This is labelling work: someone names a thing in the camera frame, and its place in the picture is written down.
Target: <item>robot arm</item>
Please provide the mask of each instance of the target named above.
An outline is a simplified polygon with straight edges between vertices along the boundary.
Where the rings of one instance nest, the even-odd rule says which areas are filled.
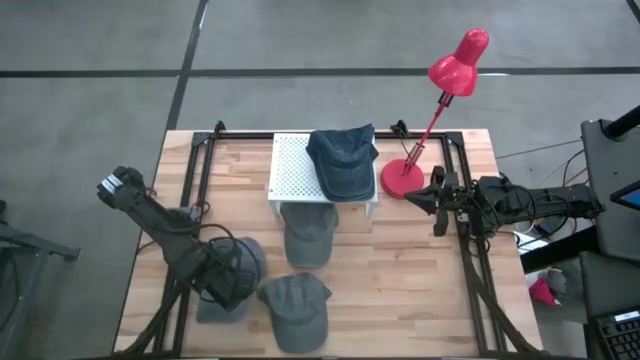
[[[436,214],[435,236],[446,234],[447,211],[468,221],[471,235],[479,238],[492,237],[505,224],[555,215],[593,219],[604,211],[584,184],[526,189],[507,178],[483,176],[465,188],[459,185],[456,173],[445,173],[440,166],[433,169],[431,185],[407,193],[405,198],[428,214]]]
[[[149,234],[162,248],[175,277],[198,294],[206,291],[231,310],[254,291],[257,275],[236,265],[241,252],[231,249],[221,253],[196,239],[199,223],[179,210],[165,209],[148,196],[142,174],[136,169],[115,169],[98,185],[98,197],[124,211]]]

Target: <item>wooden table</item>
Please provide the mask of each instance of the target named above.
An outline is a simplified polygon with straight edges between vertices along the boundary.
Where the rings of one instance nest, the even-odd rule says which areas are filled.
[[[464,134],[472,177],[496,175],[488,131],[456,131]],[[191,137],[191,131],[167,133],[154,184],[158,201],[166,207],[180,202]],[[215,144],[207,193],[212,209],[204,222],[224,224],[236,237],[250,236],[260,242],[267,254],[269,278],[298,271],[287,262],[281,220],[267,203],[271,140],[217,140]],[[397,140],[376,140],[376,147],[378,172],[389,160],[405,156]],[[195,179],[200,178],[202,157]],[[433,166],[443,165],[440,143],[427,141],[418,163],[428,184]],[[192,189],[195,199],[197,184]],[[311,271],[333,292],[328,301],[329,336],[323,348],[309,355],[476,355],[455,226],[449,226],[447,236],[436,238],[433,216],[387,196],[382,189],[379,194],[379,206],[370,219],[362,205],[338,206],[340,226],[331,260]],[[201,238],[218,235],[217,230],[204,229]],[[148,241],[143,235],[141,244]],[[491,239],[489,258],[500,305],[527,340],[542,348],[513,237]],[[137,256],[114,350],[131,344],[157,310],[166,271],[157,245]],[[183,356],[287,356],[275,343],[267,307],[255,295],[247,316],[230,325],[196,323],[198,296],[190,299]],[[483,318],[490,348],[494,348],[486,309]],[[169,328],[167,338],[173,339],[173,333]]]

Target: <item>red object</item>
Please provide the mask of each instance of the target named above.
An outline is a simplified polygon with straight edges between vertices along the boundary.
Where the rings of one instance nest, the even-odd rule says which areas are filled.
[[[443,91],[456,96],[469,96],[478,80],[476,62],[489,45],[489,34],[483,29],[471,29],[456,51],[436,61],[429,68],[429,79]]]
[[[406,159],[396,159],[388,163],[380,175],[380,183],[390,196],[402,199],[404,194],[417,191],[424,185],[424,175],[416,165],[424,149],[424,142],[436,124],[445,107],[454,96],[469,96],[473,93],[478,79],[476,62],[489,45],[489,34],[482,29],[467,31],[456,51],[436,61],[429,68],[429,78],[443,90],[439,106],[427,131],[416,143]]]
[[[405,193],[420,190],[424,185],[424,174],[420,167],[415,165],[405,172],[406,162],[404,159],[392,160],[380,174],[382,189],[396,199],[402,199]]]
[[[529,293],[531,297],[536,300],[542,301],[549,306],[556,306],[553,295],[551,295],[551,289],[549,289],[549,284],[547,284],[545,279],[536,280],[529,288]]]

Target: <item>white perforated shelf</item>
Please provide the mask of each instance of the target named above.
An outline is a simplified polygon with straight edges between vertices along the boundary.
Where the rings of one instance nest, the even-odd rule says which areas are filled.
[[[309,134],[280,133],[273,136],[268,200],[276,215],[282,202],[331,202],[320,189],[316,169],[305,149],[308,142]],[[375,174],[375,161],[372,166]],[[358,201],[367,204],[367,215],[373,209],[370,205],[378,202],[377,176],[374,179],[373,197]]]

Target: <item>denim cap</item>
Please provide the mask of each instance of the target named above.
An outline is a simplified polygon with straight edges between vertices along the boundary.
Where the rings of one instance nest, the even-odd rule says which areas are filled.
[[[370,199],[375,193],[373,161],[378,151],[371,143],[371,124],[350,130],[316,130],[309,136],[307,153],[318,183],[330,201]]]
[[[303,354],[324,344],[329,333],[329,297],[331,291],[308,273],[281,277],[260,289],[258,298],[269,307],[280,350]]]
[[[258,264],[260,264],[260,276],[264,279],[267,276],[267,257],[265,255],[264,250],[260,246],[260,244],[249,237],[238,238],[238,241],[241,241],[243,244],[247,245],[247,247],[251,250],[253,255],[258,260]],[[237,244],[238,248],[242,251],[242,259],[240,267],[242,269],[246,269],[249,271],[255,271],[256,263],[251,254],[249,253],[249,249],[244,247],[242,244]],[[233,246],[231,239],[220,239],[214,243],[214,247],[216,250],[221,251],[229,251]],[[203,292],[201,294],[201,299],[198,301],[198,310],[196,312],[196,322],[200,324],[207,323],[234,323],[239,321],[244,317],[244,315],[249,310],[249,302],[251,301],[251,297],[244,299],[238,306],[236,306],[233,310],[227,311],[218,303],[210,302],[214,301],[213,297],[209,295],[208,292]]]
[[[333,233],[340,223],[332,203],[284,203],[284,249],[295,267],[321,267],[329,261]]]

